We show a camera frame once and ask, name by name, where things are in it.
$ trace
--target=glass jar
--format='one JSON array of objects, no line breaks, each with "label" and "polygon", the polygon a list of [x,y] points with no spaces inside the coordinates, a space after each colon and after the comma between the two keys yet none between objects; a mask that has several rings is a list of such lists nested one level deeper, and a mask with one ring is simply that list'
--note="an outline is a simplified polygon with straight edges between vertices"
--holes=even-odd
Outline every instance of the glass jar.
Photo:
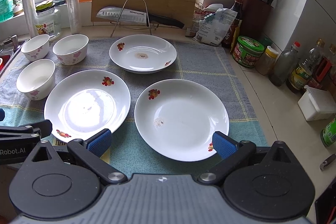
[{"label": "glass jar", "polygon": [[48,34],[50,40],[61,34],[61,13],[52,0],[46,0],[36,6],[36,24],[38,34]]},{"label": "glass jar", "polygon": [[273,68],[273,65],[275,63],[275,60],[277,59],[278,54],[279,53],[275,49],[271,48],[270,46],[267,46],[266,51],[263,53],[263,55],[256,63],[255,69],[260,74],[267,75]]}]

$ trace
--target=blue gripper pad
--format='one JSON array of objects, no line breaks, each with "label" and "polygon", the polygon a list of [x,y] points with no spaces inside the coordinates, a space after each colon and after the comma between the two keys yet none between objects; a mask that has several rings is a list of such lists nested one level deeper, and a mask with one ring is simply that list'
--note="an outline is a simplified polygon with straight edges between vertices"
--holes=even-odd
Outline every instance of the blue gripper pad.
[{"label": "blue gripper pad", "polygon": [[223,158],[226,159],[234,152],[237,151],[236,145],[230,143],[228,140],[217,134],[216,132],[212,135],[212,145],[216,152]]},{"label": "blue gripper pad", "polygon": [[86,149],[97,157],[101,157],[112,144],[112,133],[109,129],[103,129],[85,141]]},{"label": "blue gripper pad", "polygon": [[5,118],[5,112],[2,108],[0,108],[0,122],[3,121],[4,118]]}]

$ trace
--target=white bowl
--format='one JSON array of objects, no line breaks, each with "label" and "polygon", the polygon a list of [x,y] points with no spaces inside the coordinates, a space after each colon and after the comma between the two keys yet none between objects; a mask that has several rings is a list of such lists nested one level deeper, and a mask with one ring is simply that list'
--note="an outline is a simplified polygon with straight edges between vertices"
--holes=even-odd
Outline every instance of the white bowl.
[{"label": "white bowl", "polygon": [[104,128],[113,133],[126,119],[131,96],[125,82],[105,70],[74,73],[50,93],[44,118],[52,134],[63,142],[87,140]]},{"label": "white bowl", "polygon": [[49,38],[47,34],[41,34],[29,39],[21,47],[21,52],[29,61],[44,58],[49,52]]},{"label": "white bowl", "polygon": [[74,65],[85,58],[88,42],[87,36],[74,34],[59,40],[52,51],[63,65]]},{"label": "white bowl", "polygon": [[17,90],[34,101],[47,97],[54,87],[55,63],[49,59],[29,64],[16,80]]},{"label": "white bowl", "polygon": [[229,132],[221,100],[206,87],[181,79],[163,80],[145,89],[135,104],[134,119],[150,147],[180,161],[209,158],[216,153],[213,133]]},{"label": "white bowl", "polygon": [[110,58],[124,70],[149,74],[174,63],[176,49],[168,41],[148,34],[134,34],[113,43]]}]

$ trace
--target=white plate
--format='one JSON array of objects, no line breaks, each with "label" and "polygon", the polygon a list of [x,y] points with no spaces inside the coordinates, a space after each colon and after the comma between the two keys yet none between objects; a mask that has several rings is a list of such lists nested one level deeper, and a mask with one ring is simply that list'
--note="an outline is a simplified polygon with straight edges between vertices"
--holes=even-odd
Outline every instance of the white plate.
[{"label": "white plate", "polygon": [[52,122],[52,134],[67,143],[86,140],[104,128],[113,133],[126,119],[130,105],[128,87],[120,77],[85,70],[57,84],[45,103],[44,118]]},{"label": "white plate", "polygon": [[206,87],[181,79],[163,80],[145,89],[135,104],[134,119],[150,147],[180,161],[209,158],[216,153],[212,134],[229,132],[221,100]]},{"label": "white plate", "polygon": [[124,70],[149,74],[169,67],[176,59],[176,49],[160,37],[134,34],[114,42],[110,58]]}]

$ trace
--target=kitchen counter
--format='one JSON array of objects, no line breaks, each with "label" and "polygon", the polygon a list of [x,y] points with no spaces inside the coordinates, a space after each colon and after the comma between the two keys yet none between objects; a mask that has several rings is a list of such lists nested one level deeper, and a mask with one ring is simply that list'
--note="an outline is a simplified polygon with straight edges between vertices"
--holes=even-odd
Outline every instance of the kitchen counter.
[{"label": "kitchen counter", "polygon": [[[83,27],[81,33],[89,38],[109,37],[112,29],[112,26],[90,26]],[[113,36],[122,37],[139,33],[148,34],[149,32],[148,30],[129,30],[117,27]],[[157,30],[152,30],[152,34],[166,39],[197,43],[191,37],[185,37],[185,30],[181,29],[160,27]],[[62,29],[62,37],[68,35],[70,35],[70,29]],[[241,67],[230,56],[229,52],[227,54],[238,79],[243,84],[251,101],[267,142],[270,145],[276,140],[286,142],[313,181],[315,198],[317,198],[336,176],[336,163],[332,163],[323,172],[319,168],[323,160],[336,152],[335,145],[325,148],[320,140],[320,131],[328,124],[329,120],[307,122],[297,104],[300,95],[293,94],[286,85],[282,85],[279,88],[274,86],[267,77],[260,75],[255,69]],[[13,210],[8,208],[8,204],[1,204],[5,203],[8,198],[1,195],[2,193],[7,195],[8,190],[5,190],[5,188],[8,187],[14,171],[0,166],[0,174],[0,215],[11,219]],[[308,218],[315,223],[314,204],[309,211]]]}]

